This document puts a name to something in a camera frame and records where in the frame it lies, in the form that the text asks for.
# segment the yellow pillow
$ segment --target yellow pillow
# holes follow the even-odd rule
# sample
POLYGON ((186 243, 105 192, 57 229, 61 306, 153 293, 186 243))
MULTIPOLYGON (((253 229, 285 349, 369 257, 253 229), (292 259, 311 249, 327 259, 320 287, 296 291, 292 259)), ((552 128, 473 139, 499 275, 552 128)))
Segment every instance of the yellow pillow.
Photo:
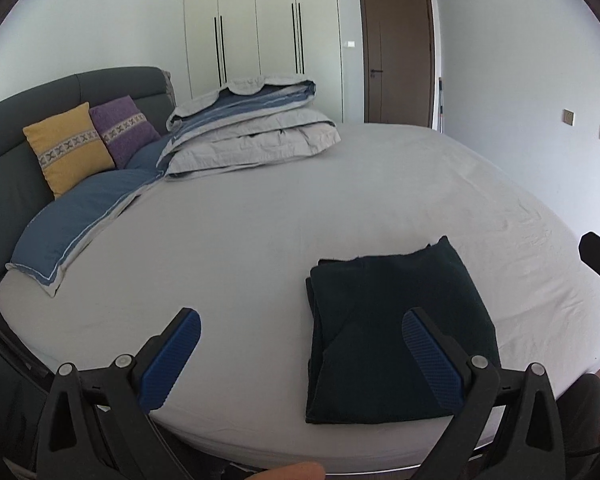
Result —
POLYGON ((89 116, 89 103, 22 130, 56 198, 88 176, 112 170, 113 160, 89 116))

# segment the purple pillow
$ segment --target purple pillow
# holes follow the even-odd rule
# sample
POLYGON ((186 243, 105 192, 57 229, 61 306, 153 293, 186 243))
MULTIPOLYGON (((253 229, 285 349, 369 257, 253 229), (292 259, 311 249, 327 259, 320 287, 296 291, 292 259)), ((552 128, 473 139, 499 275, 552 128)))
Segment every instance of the purple pillow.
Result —
POLYGON ((119 170, 125 168, 140 148, 160 139, 129 96, 94 106, 89 115, 119 170))

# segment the folded duvet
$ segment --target folded duvet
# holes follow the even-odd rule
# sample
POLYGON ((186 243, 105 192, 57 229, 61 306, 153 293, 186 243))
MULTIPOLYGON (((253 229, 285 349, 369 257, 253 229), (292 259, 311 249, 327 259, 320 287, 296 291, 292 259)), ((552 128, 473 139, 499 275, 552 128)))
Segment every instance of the folded duvet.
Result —
POLYGON ((174 110, 158 164, 169 157, 168 176, 194 178, 316 155, 340 136, 314 97, 304 76, 231 81, 174 110))

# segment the brown wooden door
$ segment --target brown wooden door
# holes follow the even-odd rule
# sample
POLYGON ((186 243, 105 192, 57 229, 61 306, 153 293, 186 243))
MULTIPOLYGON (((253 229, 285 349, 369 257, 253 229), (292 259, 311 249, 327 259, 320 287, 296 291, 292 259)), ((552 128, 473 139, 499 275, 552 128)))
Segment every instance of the brown wooden door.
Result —
POLYGON ((434 97, 431 0, 360 0, 365 123, 431 127, 434 97))

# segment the pillowcase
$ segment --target pillowcase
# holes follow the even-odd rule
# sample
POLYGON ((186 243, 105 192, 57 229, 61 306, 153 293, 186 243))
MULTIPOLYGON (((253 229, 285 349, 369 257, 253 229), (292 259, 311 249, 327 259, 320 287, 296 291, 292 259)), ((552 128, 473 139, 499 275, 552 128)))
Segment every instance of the pillowcase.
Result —
POLYGON ((160 139, 129 96, 95 106, 89 115, 119 170, 140 148, 160 139))
POLYGON ((54 297, 66 270, 91 241, 158 180, 157 171, 90 176, 29 222, 7 269, 18 269, 54 297))
POLYGON ((89 117, 89 103, 22 129, 58 198, 88 176, 112 170, 113 160, 89 117))
POLYGON ((173 156, 171 153, 165 156, 158 164, 160 156, 164 151, 167 143, 171 140, 171 135, 165 135, 160 140, 156 140, 151 144, 141 148, 126 165, 126 170, 165 170, 169 165, 169 161, 173 156))

